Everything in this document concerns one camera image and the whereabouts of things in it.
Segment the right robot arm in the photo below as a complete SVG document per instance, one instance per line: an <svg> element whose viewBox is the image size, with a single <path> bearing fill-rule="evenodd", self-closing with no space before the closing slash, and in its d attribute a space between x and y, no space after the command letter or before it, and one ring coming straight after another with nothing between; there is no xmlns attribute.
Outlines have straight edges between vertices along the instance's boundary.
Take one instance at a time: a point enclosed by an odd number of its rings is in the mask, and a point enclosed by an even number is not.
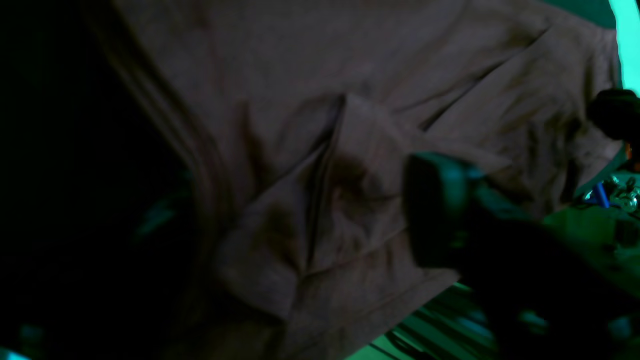
<svg viewBox="0 0 640 360"><path fill-rule="evenodd" d="M640 99L631 89L600 91L587 106L586 115L607 137L639 145Z"/></svg>

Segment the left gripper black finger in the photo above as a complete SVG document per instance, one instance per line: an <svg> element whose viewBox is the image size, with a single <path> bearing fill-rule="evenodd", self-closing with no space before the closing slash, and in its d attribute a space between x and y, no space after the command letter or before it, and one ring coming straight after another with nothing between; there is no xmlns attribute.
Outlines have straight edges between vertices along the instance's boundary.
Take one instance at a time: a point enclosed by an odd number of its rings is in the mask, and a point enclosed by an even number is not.
<svg viewBox="0 0 640 360"><path fill-rule="evenodd" d="M403 203L421 268L456 271L503 360L637 360L639 269L535 221L472 164L413 153Z"/></svg>

